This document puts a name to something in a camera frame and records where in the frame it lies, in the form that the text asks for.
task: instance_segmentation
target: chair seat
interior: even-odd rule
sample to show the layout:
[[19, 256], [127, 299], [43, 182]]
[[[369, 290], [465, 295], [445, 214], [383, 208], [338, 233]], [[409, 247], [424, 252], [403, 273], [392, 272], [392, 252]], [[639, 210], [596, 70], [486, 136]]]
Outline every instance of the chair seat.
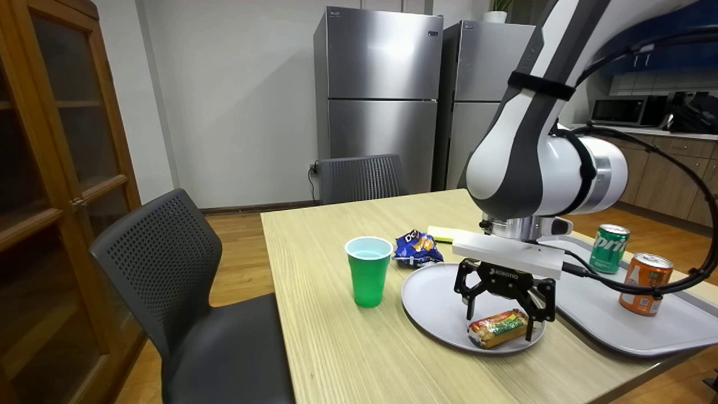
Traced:
[[274, 293], [213, 308], [164, 362], [164, 381], [169, 401], [293, 401]]

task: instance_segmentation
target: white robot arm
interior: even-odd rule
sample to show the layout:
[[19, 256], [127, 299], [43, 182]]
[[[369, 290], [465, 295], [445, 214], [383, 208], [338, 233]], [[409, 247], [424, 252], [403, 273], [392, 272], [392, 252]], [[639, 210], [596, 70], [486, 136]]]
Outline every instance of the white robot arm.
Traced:
[[[615, 203], [626, 185], [626, 161], [608, 142], [571, 144], [551, 134], [565, 104], [560, 90], [577, 86], [608, 37], [691, 1], [557, 0], [516, 68], [528, 86], [511, 81], [491, 129], [469, 160], [467, 190], [475, 203], [493, 219], [590, 214]], [[581, 174], [578, 147], [588, 151], [593, 176]]]
[[[508, 79], [493, 125], [465, 167], [465, 185], [486, 216], [482, 233], [453, 239], [453, 252], [469, 258], [453, 285], [469, 319], [482, 292], [516, 299], [530, 321], [553, 319], [553, 277], [565, 254], [539, 247], [537, 238], [569, 233], [569, 221], [557, 216], [613, 207], [627, 176], [613, 144], [553, 133], [559, 111], [608, 37], [691, 1], [557, 0], [550, 7]], [[474, 286], [467, 285], [471, 272], [480, 276]]]

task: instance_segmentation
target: white wall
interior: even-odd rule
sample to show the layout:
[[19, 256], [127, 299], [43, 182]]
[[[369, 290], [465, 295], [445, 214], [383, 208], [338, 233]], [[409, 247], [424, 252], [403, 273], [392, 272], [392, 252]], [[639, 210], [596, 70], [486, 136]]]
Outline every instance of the white wall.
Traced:
[[140, 199], [172, 188], [147, 54], [135, 0], [94, 0]]
[[311, 35], [327, 4], [432, 9], [447, 15], [447, 27], [486, 9], [486, 0], [97, 4], [140, 197], [175, 183], [200, 207], [311, 197]]
[[200, 207], [309, 199], [311, 35], [324, 1], [144, 0], [140, 7], [176, 183]]

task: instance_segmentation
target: stainless steel refrigerator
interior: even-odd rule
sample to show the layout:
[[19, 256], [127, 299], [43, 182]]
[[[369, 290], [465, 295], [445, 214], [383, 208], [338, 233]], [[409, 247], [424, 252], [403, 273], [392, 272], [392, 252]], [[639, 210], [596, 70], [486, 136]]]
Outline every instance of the stainless steel refrigerator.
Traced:
[[313, 34], [318, 160], [400, 154], [431, 190], [441, 15], [327, 7]]
[[431, 188], [455, 188], [486, 134], [534, 24], [462, 19], [445, 28]]

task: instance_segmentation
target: black chair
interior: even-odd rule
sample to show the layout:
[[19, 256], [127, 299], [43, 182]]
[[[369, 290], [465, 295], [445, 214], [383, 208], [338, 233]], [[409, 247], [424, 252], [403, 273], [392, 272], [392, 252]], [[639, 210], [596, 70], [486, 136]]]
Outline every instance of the black chair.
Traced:
[[293, 401], [274, 293], [209, 304], [222, 243], [181, 188], [90, 252], [162, 355], [164, 401]]
[[323, 203], [403, 196], [397, 154], [318, 160], [318, 199]]

